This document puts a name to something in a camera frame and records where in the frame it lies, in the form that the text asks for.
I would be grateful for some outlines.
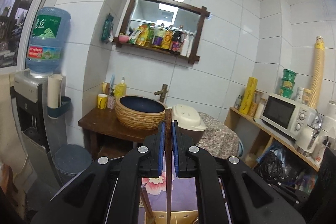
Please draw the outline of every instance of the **flower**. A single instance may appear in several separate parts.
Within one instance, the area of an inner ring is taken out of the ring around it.
[[[171,180],[174,180],[174,175],[171,174]],[[162,172],[158,178],[142,178],[142,184],[146,185],[148,194],[159,195],[161,191],[167,191],[166,188],[166,172]]]

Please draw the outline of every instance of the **yellow plastic wrap roll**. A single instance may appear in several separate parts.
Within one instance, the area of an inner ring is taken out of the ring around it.
[[[319,103],[322,78],[323,78],[323,68],[324,68],[324,41],[323,38],[318,36],[316,38],[315,44],[315,63],[313,78],[311,80],[311,96],[308,102],[308,106],[316,109]]]
[[[247,114],[249,112],[257,83],[257,78],[249,77],[243,99],[241,100],[241,105],[239,108],[240,113]]]

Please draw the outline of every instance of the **white microwave oven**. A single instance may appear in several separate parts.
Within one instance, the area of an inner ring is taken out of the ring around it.
[[[261,119],[296,139],[301,128],[311,124],[317,111],[294,100],[270,93]]]

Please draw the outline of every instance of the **yellow paper cup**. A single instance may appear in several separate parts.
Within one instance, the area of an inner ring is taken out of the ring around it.
[[[99,109],[105,109],[106,106],[107,106],[107,95],[106,94],[98,94],[97,107]]]

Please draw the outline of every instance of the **stack of green containers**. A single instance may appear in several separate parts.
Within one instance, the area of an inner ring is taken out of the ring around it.
[[[284,69],[283,70],[283,78],[281,79],[282,83],[280,86],[280,91],[279,95],[290,98],[293,94],[293,87],[295,85],[295,77],[296,73],[289,70],[289,69]]]

